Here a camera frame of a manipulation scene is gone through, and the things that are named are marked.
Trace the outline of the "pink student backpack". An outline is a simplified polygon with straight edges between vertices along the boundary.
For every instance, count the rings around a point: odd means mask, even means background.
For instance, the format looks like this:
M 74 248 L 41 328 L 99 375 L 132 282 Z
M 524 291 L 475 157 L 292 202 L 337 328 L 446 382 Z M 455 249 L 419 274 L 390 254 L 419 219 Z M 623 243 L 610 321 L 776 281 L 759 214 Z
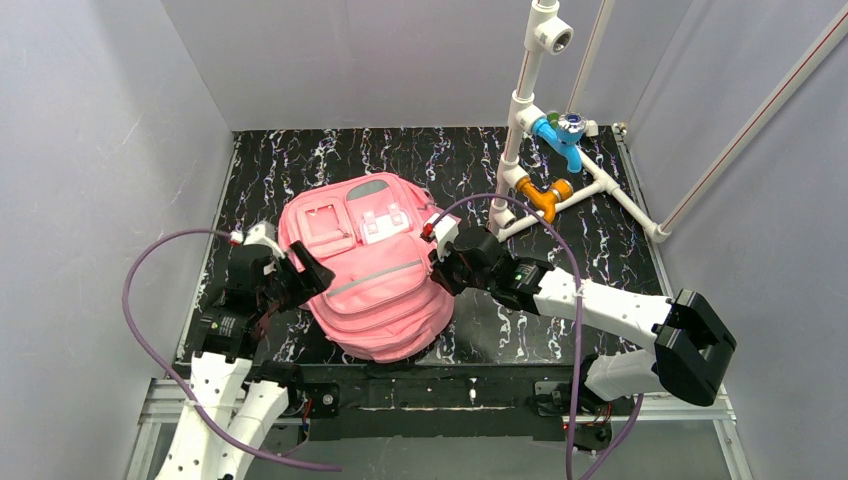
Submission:
M 326 338 L 362 360 L 393 363 L 425 350 L 452 320 L 455 299 L 430 278 L 421 239 L 440 213 L 429 193 L 381 172 L 296 195 L 278 241 L 300 241 L 335 278 L 306 303 Z

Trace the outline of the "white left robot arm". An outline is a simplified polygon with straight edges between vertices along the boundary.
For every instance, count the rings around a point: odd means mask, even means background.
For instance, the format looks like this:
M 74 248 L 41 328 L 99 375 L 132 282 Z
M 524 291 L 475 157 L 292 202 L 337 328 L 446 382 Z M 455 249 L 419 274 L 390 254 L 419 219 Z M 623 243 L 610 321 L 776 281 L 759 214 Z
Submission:
M 230 273 L 201 315 L 204 337 L 191 359 L 189 391 L 160 479 L 242 479 L 267 459 L 312 471 L 326 464 L 262 450 L 275 421 L 297 391 L 297 367 L 253 368 L 273 314 L 292 310 L 327 290 L 335 278 L 303 245 L 282 252 L 270 242 L 235 247 Z

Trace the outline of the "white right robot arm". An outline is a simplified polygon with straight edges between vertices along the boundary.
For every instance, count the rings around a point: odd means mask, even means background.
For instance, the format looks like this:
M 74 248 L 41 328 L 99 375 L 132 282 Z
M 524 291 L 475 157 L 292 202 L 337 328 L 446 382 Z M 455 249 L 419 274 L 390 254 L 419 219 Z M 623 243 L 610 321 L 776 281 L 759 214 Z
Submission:
M 670 298 L 577 280 L 547 261 L 512 256 L 484 227 L 427 225 L 422 236 L 435 244 L 431 278 L 449 294 L 486 291 L 508 309 L 571 318 L 636 345 L 588 356 L 580 393 L 612 401 L 667 392 L 691 405 L 714 404 L 737 341 L 702 294 L 683 289 Z

